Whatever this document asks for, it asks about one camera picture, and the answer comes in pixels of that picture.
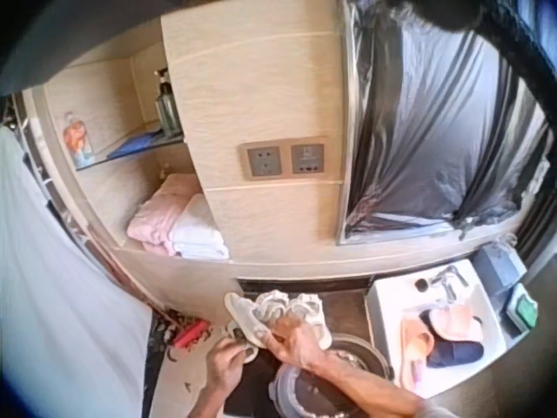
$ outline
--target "wash basin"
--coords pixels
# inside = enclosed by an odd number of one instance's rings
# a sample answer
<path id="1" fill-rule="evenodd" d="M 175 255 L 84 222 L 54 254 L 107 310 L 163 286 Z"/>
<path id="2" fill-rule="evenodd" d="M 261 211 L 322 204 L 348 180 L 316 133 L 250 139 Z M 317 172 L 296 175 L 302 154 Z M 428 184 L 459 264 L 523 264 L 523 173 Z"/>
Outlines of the wash basin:
<path id="1" fill-rule="evenodd" d="M 473 269 L 472 263 L 469 260 L 462 260 L 417 273 L 377 280 L 370 291 L 370 301 L 379 305 L 379 309 L 373 310 L 373 327 L 375 327 L 376 321 L 383 322 L 381 328 L 384 330 L 383 337 L 387 351 L 384 354 L 394 369 L 395 383 L 400 384 L 402 362 L 400 322 L 402 318 L 407 314 L 415 314 L 438 306 L 439 300 L 446 300 L 444 287 L 429 287 L 425 292 L 420 292 L 415 283 L 419 279 L 433 279 L 450 265 L 458 269 L 468 284 L 466 287 L 462 280 L 454 276 L 449 279 L 459 299 L 458 303 L 470 306 L 473 309 L 473 314 L 482 321 L 484 355 L 480 360 L 471 364 L 437 369 L 426 368 L 421 381 L 414 390 L 416 394 L 424 398 L 439 394 L 469 379 L 506 351 L 500 323 L 480 278 Z"/>

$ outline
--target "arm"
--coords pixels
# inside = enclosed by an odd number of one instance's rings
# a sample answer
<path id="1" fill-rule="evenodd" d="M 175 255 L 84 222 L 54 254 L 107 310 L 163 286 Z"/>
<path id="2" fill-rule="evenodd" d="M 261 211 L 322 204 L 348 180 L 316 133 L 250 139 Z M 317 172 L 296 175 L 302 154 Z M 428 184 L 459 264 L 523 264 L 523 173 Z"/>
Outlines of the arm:
<path id="1" fill-rule="evenodd" d="M 369 415 L 414 416 L 426 405 L 416 394 L 321 350 L 311 327 L 302 320 L 282 318 L 272 332 L 281 342 L 272 334 L 262 339 L 279 360 L 331 382 Z"/>
<path id="2" fill-rule="evenodd" d="M 216 418 L 226 398 L 240 383 L 244 348 L 224 338 L 207 355 L 207 384 L 188 415 L 189 418 Z"/>

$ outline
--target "red object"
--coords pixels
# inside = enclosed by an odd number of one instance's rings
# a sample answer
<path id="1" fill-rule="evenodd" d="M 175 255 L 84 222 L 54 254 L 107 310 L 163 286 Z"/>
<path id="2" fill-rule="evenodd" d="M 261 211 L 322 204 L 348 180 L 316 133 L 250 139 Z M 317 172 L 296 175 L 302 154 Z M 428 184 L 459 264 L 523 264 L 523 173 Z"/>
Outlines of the red object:
<path id="1" fill-rule="evenodd" d="M 210 325 L 206 320 L 198 320 L 178 334 L 172 345 L 175 348 L 188 348 Z"/>

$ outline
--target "hand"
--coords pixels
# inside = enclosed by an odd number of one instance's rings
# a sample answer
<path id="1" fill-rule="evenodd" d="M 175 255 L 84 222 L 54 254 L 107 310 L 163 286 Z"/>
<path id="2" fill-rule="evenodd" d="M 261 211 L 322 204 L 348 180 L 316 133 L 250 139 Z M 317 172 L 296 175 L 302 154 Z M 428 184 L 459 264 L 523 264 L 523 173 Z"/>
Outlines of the hand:
<path id="1" fill-rule="evenodd" d="M 228 397 L 240 383 L 244 359 L 245 350 L 235 340 L 220 340 L 207 355 L 206 388 Z"/>
<path id="2" fill-rule="evenodd" d="M 280 318 L 261 340 L 279 360 L 311 370 L 325 358 L 312 327 L 300 318 Z"/>

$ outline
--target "glass shelf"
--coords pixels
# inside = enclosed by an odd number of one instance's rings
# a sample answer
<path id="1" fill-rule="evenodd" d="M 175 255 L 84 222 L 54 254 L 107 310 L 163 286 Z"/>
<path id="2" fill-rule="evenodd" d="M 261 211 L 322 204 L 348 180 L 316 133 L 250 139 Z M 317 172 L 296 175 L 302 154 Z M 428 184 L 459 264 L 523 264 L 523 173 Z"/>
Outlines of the glass shelf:
<path id="1" fill-rule="evenodd" d="M 173 137 L 167 137 L 162 131 L 160 131 L 160 133 L 158 133 L 152 138 L 142 140 L 141 142 L 143 142 L 143 144 L 130 145 L 128 143 L 128 141 L 134 138 L 141 137 L 142 135 L 148 135 L 150 132 L 152 131 L 149 131 L 145 127 L 143 127 L 139 130 L 130 133 L 129 135 L 122 137 L 114 144 L 105 147 L 103 150 L 99 152 L 95 152 L 95 161 L 91 164 L 84 165 L 77 168 L 76 171 L 81 172 L 95 165 L 101 165 L 103 163 L 106 163 L 107 161 L 114 161 L 115 159 L 129 157 L 130 155 L 139 154 L 140 152 L 147 152 L 163 146 L 184 143 L 184 134 L 180 133 Z M 116 152 L 123 145 L 126 145 L 127 149 L 123 149 L 120 152 Z"/>

